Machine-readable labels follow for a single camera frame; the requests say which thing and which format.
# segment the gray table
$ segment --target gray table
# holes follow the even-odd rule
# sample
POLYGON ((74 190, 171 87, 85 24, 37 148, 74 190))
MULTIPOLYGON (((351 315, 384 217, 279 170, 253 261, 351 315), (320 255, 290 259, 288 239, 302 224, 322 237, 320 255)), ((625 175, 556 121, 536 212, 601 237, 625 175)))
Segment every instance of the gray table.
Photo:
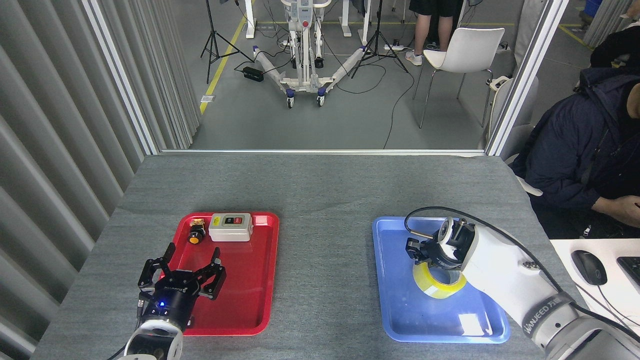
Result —
POLYGON ((183 360, 541 359, 514 322, 501 345, 398 343, 385 334, 371 224, 428 205, 506 229, 577 296, 499 158, 154 156, 138 170, 32 359, 105 359, 120 348, 134 330, 144 260, 160 256, 180 219, 196 211, 271 211, 280 217, 280 237, 267 329, 186 338, 183 360))

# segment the blue container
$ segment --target blue container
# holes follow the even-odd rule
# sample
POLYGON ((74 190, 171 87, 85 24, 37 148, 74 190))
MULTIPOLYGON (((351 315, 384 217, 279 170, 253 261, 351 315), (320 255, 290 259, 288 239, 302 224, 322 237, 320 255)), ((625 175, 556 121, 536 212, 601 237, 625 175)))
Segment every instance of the blue container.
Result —
POLYGON ((596 12, 598 12, 600 8, 600 4, 602 4, 602 0, 587 0, 587 3, 584 5, 584 13, 590 17, 595 17, 596 12))
MULTIPOLYGON (((412 218, 409 225, 431 234, 443 221, 412 218)), ((407 237, 415 238, 404 228, 404 217, 380 217, 373 222, 380 308, 387 335, 416 343, 507 341, 511 330, 506 313, 471 284, 446 299, 434 299, 418 288, 413 280, 413 261, 404 249, 407 237)))

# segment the floor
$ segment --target floor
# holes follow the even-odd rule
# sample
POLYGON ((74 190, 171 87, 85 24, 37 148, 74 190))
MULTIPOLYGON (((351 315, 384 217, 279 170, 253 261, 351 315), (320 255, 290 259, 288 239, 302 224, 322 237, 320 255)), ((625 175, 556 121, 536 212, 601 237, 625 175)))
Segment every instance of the floor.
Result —
MULTIPOLYGON (((402 5, 399 1, 397 11, 392 12, 393 3, 383 3, 381 32, 390 42, 398 39, 400 44, 408 45, 413 38, 415 17, 407 11, 406 22, 402 24, 402 5)), ((572 93, 580 69, 589 65, 591 51, 577 40, 581 36, 578 11, 582 7, 584 0, 570 2, 561 21, 566 26, 557 30, 542 63, 533 122, 555 102, 572 93)), ((236 66, 260 68, 259 65, 242 64, 247 60, 242 54, 214 62, 211 65, 213 80, 207 84, 207 54, 200 58, 209 34, 205 2, 175 0, 173 9, 195 92, 198 96, 215 96, 213 102, 206 104, 191 149, 476 149, 478 146, 487 89, 483 73, 467 76, 460 101, 456 100, 456 92, 461 75, 438 73, 422 129, 417 123, 422 115, 426 80, 433 68, 423 65, 426 69, 413 100, 420 67, 404 60, 404 54, 400 57, 408 74, 395 59, 371 59, 368 63, 375 63, 360 67, 353 79, 345 77, 339 83, 340 88, 334 88, 326 96, 324 106, 318 107, 315 94, 298 92, 294 107, 289 109, 285 95, 271 80, 258 83, 234 71, 236 66)), ((353 36, 343 37, 338 23, 342 1, 338 0, 326 9, 324 68, 318 70, 321 77, 331 76, 340 66, 338 60, 344 62, 360 46, 356 30, 362 28, 363 19, 355 8, 350 7, 353 36)), ((280 29, 286 27, 282 23, 282 4, 277 0, 260 0, 254 3, 253 10, 262 31, 257 31, 254 39, 246 39, 242 0, 239 6, 233 1, 224 4, 211 1, 214 26, 221 36, 249 57, 252 57, 253 45, 276 54, 280 51, 277 37, 286 37, 286 32, 280 29)), ((512 1, 484 1, 464 16, 463 24, 472 28, 504 27, 503 39, 511 45, 515 41, 513 23, 518 11, 512 1)), ((375 30, 375 14, 372 20, 369 36, 375 30)), ((219 38, 218 46, 220 53, 225 53, 228 44, 219 38)), ((280 66, 287 64, 288 59, 288 54, 280 53, 271 61, 274 66, 280 66)), ((495 77, 511 75, 512 68, 510 52, 496 55, 492 65, 495 77)), ((279 71, 295 76, 290 65, 284 65, 279 71)))

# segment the sneaker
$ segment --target sneaker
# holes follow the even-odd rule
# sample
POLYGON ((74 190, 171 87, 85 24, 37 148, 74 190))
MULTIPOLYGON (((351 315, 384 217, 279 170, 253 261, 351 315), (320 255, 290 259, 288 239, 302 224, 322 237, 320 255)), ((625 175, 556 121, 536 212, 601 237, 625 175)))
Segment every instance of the sneaker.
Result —
POLYGON ((413 51, 407 51, 404 54, 404 58, 409 60, 412 64, 414 64, 415 66, 420 66, 422 65, 422 55, 415 55, 413 53, 413 51))

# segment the light stand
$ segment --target light stand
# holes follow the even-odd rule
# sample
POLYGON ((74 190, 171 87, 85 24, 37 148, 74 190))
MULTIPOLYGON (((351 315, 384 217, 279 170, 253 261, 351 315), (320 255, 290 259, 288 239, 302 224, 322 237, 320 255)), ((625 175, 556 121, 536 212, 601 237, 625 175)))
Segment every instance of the light stand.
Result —
POLYGON ((207 84, 208 84, 209 74, 211 73, 211 64, 216 62, 216 60, 220 58, 224 58, 226 56, 237 54, 237 53, 244 55, 244 57, 251 62, 253 62, 253 59, 249 58, 249 56, 247 56, 245 53, 240 51, 240 49, 238 49, 234 44, 231 44, 229 40, 225 39, 213 28, 213 18, 211 17, 211 7, 209 6, 209 0, 206 0, 206 1, 207 1, 207 13, 209 13, 209 25, 211 25, 211 33, 209 34, 209 38, 207 38, 206 44, 204 44, 204 49, 202 49, 202 53, 200 53, 200 58, 202 59, 202 55, 204 55, 205 51, 209 53, 209 68, 207 69, 207 84), (236 51, 234 51, 233 53, 220 55, 220 51, 218 50, 218 41, 216 41, 216 37, 221 38, 224 42, 231 45, 236 51))
POLYGON ((404 66, 404 64, 400 60, 400 58, 398 58, 398 55, 394 51, 394 48, 391 46, 391 44, 389 44, 389 42, 387 41, 385 36, 382 35, 382 33, 380 32, 380 20, 381 20, 381 16, 382 16, 382 0, 380 0, 380 4, 378 5, 378 12, 376 14, 378 15, 378 25, 376 26, 376 32, 373 33, 373 35, 371 36, 371 38, 367 42, 365 51, 362 54, 362 58, 360 59, 360 61, 358 61, 358 65, 356 65, 355 69, 353 69, 353 74, 351 75, 351 79, 353 79, 353 77, 356 76, 356 72, 358 72, 358 69, 360 68, 360 65, 362 64, 363 61, 371 59, 371 58, 375 58, 375 57, 379 57, 379 58, 396 58, 398 60, 398 63, 400 63, 400 66, 402 66, 402 68, 404 69, 404 71, 405 72, 409 72, 409 70, 406 69, 406 67, 404 66), (382 38, 382 40, 385 41, 385 44, 390 49, 392 55, 389 55, 388 53, 387 54, 380 54, 378 52, 378 40, 380 38, 382 38), (373 45, 374 41, 375 41, 376 45, 375 45, 375 47, 371 48, 371 46, 373 45))

